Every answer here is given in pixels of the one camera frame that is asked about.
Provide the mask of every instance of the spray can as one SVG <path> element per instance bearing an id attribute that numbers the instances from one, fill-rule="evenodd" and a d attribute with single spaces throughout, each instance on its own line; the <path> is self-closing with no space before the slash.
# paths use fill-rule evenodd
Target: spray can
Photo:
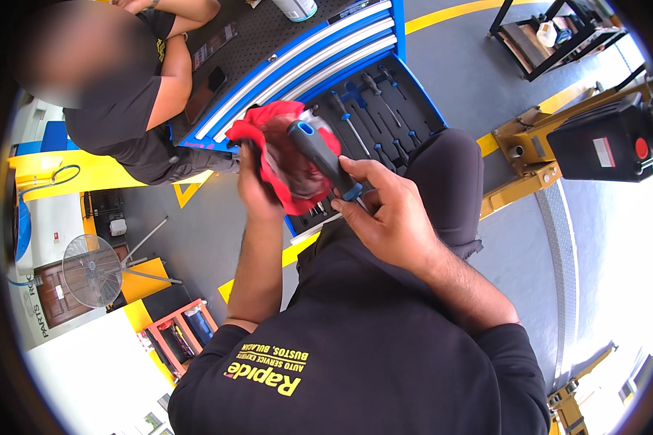
<path id="1" fill-rule="evenodd" d="M 294 22 L 305 21 L 317 12 L 315 0 L 273 0 L 273 2 Z"/>

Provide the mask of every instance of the foam tool tray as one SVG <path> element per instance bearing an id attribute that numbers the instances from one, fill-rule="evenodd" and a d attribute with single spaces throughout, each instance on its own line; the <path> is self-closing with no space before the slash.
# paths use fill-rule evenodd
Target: foam tool tray
<path id="1" fill-rule="evenodd" d="M 397 86 L 392 85 L 383 70 L 389 71 Z M 380 95 L 375 95 L 366 84 L 362 77 L 364 72 L 374 79 L 377 88 L 382 91 Z M 380 154 L 375 150 L 375 144 L 380 144 L 383 157 L 392 162 L 399 175 L 406 172 L 409 153 L 425 142 L 433 132 L 445 127 L 442 117 L 415 78 L 397 58 L 386 57 L 332 85 L 305 104 L 306 109 L 311 108 L 314 115 L 322 117 L 331 126 L 341 142 L 341 153 L 355 160 L 368 157 L 351 127 L 342 120 L 332 91 L 338 93 L 344 108 L 350 114 L 349 120 L 363 140 L 370 157 L 382 162 Z M 318 206 L 310 213 L 288 216 L 294 234 L 300 235 L 333 219 L 338 214 L 329 204 L 333 198 L 332 193 L 322 201 L 321 208 Z"/>

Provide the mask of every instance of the rapide logo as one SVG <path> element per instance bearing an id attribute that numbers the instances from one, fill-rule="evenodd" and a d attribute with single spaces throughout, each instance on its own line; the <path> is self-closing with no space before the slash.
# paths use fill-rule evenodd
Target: rapide logo
<path id="1" fill-rule="evenodd" d="M 230 364 L 227 371 L 223 373 L 228 378 L 247 378 L 248 380 L 264 384 L 272 388 L 276 388 L 279 394 L 284 396 L 291 396 L 300 384 L 301 378 L 290 379 L 287 374 L 274 372 L 274 368 L 260 369 L 252 367 L 249 364 L 240 364 L 234 362 Z"/>

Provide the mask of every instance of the smartphone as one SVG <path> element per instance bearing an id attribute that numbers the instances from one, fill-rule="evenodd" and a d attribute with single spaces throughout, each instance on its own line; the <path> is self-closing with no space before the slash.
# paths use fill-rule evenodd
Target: smartphone
<path id="1" fill-rule="evenodd" d="M 237 36 L 237 31 L 235 30 L 236 24 L 236 22 L 229 23 L 217 34 L 211 36 L 205 44 L 201 45 L 200 49 L 196 50 L 196 53 L 192 56 L 193 72 L 197 71 L 200 68 L 200 65 L 203 65 L 203 63 L 206 62 L 213 53 L 218 51 L 220 47 L 227 44 L 227 41 Z"/>
<path id="2" fill-rule="evenodd" d="M 193 92 L 192 97 L 189 99 L 189 102 L 186 103 L 186 108 L 184 109 L 186 120 L 189 121 L 190 125 L 194 125 L 198 122 L 200 114 L 203 113 L 206 107 L 208 107 L 213 95 L 218 91 L 218 89 L 220 89 L 226 80 L 227 76 L 223 72 L 223 69 L 219 66 L 215 67 L 206 80 L 204 80 L 198 89 Z"/>

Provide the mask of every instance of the black t-shirt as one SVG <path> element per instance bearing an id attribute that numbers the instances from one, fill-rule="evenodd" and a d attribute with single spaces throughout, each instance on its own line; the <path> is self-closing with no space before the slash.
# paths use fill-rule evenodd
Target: black t-shirt
<path id="1" fill-rule="evenodd" d="M 522 326 L 472 338 L 432 292 L 354 239 L 301 274 L 299 300 L 254 333 L 221 326 L 169 404 L 185 434 L 546 434 Z"/>
<path id="2" fill-rule="evenodd" d="M 155 36 L 158 65 L 155 75 L 137 95 L 108 107 L 63 109 L 65 128 L 79 148 L 95 155 L 112 156 L 135 179 L 157 185 L 176 170 L 169 163 L 173 148 L 163 123 L 148 132 L 148 121 L 161 83 L 165 40 L 176 15 L 147 9 L 137 15 Z"/>

